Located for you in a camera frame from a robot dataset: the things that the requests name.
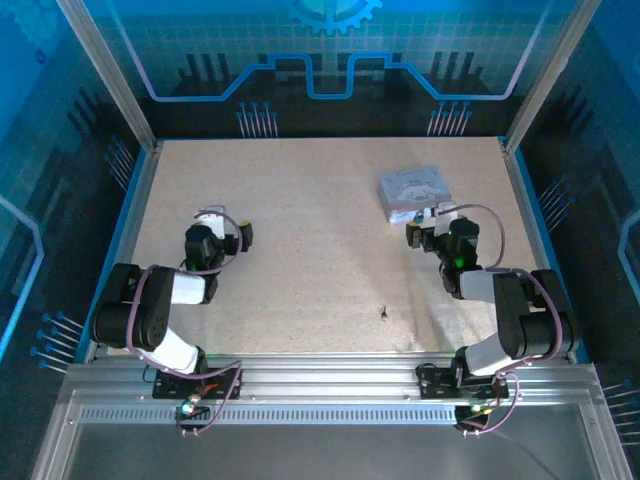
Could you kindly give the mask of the cartoon print tin box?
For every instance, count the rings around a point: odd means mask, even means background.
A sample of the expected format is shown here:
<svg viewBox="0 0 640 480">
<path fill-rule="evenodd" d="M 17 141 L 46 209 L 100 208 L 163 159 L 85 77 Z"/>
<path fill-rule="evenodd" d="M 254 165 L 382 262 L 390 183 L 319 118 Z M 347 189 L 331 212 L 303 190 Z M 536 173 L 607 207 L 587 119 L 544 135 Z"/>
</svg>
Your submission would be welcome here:
<svg viewBox="0 0 640 480">
<path fill-rule="evenodd" d="M 440 169 L 425 165 L 379 177 L 378 197 L 389 224 L 408 223 L 417 214 L 451 200 Z"/>
</svg>

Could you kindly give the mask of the small LED circuit board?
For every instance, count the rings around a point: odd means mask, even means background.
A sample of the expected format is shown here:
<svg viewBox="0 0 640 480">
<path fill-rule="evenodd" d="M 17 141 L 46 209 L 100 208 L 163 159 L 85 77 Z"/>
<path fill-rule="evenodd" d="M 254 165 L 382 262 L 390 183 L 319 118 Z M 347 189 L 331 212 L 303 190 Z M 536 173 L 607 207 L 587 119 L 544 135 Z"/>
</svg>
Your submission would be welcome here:
<svg viewBox="0 0 640 480">
<path fill-rule="evenodd" d="M 201 405 L 202 396 L 200 394 L 191 394 L 176 410 L 176 423 L 183 424 L 186 421 L 203 419 L 209 414 L 210 409 Z"/>
<path fill-rule="evenodd" d="M 489 421 L 489 413 L 484 406 L 456 406 L 455 419 L 458 424 L 484 428 Z"/>
</svg>

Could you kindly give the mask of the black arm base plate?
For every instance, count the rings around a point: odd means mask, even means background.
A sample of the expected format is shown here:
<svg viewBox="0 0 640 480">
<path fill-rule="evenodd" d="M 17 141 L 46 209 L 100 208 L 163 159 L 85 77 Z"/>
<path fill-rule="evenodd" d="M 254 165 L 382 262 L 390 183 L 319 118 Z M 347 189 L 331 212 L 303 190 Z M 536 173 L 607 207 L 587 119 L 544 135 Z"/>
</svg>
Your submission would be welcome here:
<svg viewBox="0 0 640 480">
<path fill-rule="evenodd" d="M 422 400 L 506 400 L 505 381 L 495 376 L 472 376 L 463 367 L 438 367 L 423 363 L 415 368 Z"/>
<path fill-rule="evenodd" d="M 237 371 L 237 368 L 232 368 L 225 373 L 202 380 L 187 380 L 157 372 L 152 397 L 162 400 L 186 400 L 190 395 L 198 394 L 204 400 L 222 400 Z"/>
</svg>

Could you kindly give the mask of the slotted aluminium rail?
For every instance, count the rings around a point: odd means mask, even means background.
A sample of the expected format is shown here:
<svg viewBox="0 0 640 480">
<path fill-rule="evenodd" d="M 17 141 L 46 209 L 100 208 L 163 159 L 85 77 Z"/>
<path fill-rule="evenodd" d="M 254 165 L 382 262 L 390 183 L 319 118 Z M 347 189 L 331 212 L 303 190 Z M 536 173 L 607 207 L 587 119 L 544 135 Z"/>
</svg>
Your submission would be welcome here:
<svg viewBox="0 0 640 480">
<path fill-rule="evenodd" d="M 521 367 L 505 380 L 506 400 L 422 400 L 415 368 L 449 367 L 443 355 L 248 355 L 222 400 L 204 400 L 199 427 L 215 418 L 227 425 L 453 425 L 455 407 L 479 405 L 499 419 L 521 407 L 575 405 L 580 413 L 603 405 L 591 365 L 564 361 Z M 131 357 L 102 357 L 71 367 L 59 399 L 69 423 L 174 425 L 184 400 L 152 397 L 156 373 Z"/>
</svg>

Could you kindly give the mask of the aluminium frame post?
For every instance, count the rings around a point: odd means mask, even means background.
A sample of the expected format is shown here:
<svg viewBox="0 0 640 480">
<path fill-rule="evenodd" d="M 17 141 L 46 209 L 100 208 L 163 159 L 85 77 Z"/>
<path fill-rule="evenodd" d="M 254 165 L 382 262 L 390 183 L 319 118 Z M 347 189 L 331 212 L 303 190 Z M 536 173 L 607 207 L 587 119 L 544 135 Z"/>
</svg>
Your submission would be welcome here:
<svg viewBox="0 0 640 480">
<path fill-rule="evenodd" d="M 507 132 L 506 154 L 514 154 L 551 93 L 571 55 L 584 35 L 602 0 L 576 0 L 565 21 L 553 51 L 536 77 Z"/>
<path fill-rule="evenodd" d="M 83 0 L 56 0 L 56 3 L 134 136 L 145 150 L 153 152 L 156 137 Z"/>
</svg>

